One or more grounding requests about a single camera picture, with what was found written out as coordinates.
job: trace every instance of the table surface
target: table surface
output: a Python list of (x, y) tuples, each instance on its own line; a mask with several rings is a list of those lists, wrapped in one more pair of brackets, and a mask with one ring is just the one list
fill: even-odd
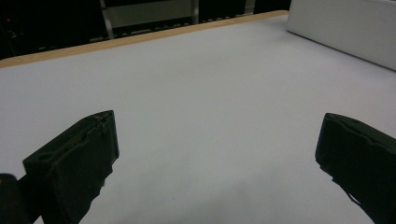
[(373, 223), (315, 162), (326, 112), (396, 136), (396, 73), (287, 16), (0, 69), (0, 170), (113, 109), (120, 158), (81, 223)]

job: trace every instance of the white tabletop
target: white tabletop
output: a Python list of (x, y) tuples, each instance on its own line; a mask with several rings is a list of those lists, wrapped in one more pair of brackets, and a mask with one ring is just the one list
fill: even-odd
[(81, 223), (373, 223), (319, 169), (326, 112), (396, 136), (396, 73), (252, 21), (0, 70), (0, 171), (113, 109), (120, 158)]

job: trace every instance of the white table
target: white table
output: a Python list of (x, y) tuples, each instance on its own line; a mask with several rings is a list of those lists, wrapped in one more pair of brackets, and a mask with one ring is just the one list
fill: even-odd
[(373, 223), (314, 153), (333, 112), (396, 136), (396, 73), (287, 16), (0, 70), (0, 171), (113, 109), (120, 158), (81, 223)]

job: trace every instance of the white box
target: white box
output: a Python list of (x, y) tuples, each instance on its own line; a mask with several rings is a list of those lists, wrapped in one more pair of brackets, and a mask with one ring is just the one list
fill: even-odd
[(396, 70), (396, 2), (293, 0), (288, 30)]

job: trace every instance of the wooden table edge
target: wooden table edge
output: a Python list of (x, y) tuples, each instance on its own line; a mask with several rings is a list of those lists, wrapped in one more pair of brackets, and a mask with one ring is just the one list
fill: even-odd
[(113, 39), (113, 40), (107, 40), (107, 41), (97, 42), (97, 43), (92, 43), (92, 44), (87, 44), (87, 45), (75, 46), (75, 47), (66, 48), (66, 49), (56, 49), (56, 50), (51, 50), (51, 51), (46, 51), (46, 52), (40, 52), (40, 53), (22, 55), (22, 56), (17, 56), (17, 57), (12, 57), (12, 58), (6, 58), (6, 59), (0, 61), (0, 68), (10, 67), (10, 66), (15, 66), (15, 65), (20, 65), (20, 64), (26, 64), (26, 63), (41, 62), (41, 61), (45, 61), (45, 60), (49, 60), (49, 59), (62, 58), (62, 57), (66, 57), (66, 56), (72, 56), (72, 55), (97, 51), (97, 50), (101, 50), (101, 49), (112, 49), (115, 47), (120, 47), (120, 46), (140, 43), (140, 42), (144, 42), (144, 41), (164, 38), (164, 37), (168, 37), (168, 36), (172, 36), (172, 35), (183, 35), (183, 34), (195, 32), (195, 31), (202, 31), (202, 30), (207, 30), (207, 29), (212, 29), (212, 28), (227, 26), (227, 25), (233, 25), (233, 24), (247, 22), (247, 21), (269, 19), (269, 18), (283, 16), (283, 15), (287, 15), (287, 14), (289, 14), (289, 12), (285, 11), (285, 10), (272, 11), (272, 12), (266, 12), (266, 13), (255, 14), (255, 15), (250, 15), (250, 16), (232, 18), (232, 19), (228, 19), (228, 20), (212, 21), (212, 22), (201, 23), (201, 24), (197, 24), (197, 25), (184, 26), (184, 27), (180, 27), (180, 28), (176, 28), (176, 29), (164, 30), (164, 31), (160, 31), (160, 32), (153, 32), (153, 33), (148, 33), (148, 34), (144, 34), (144, 35), (134, 35), (134, 36)]

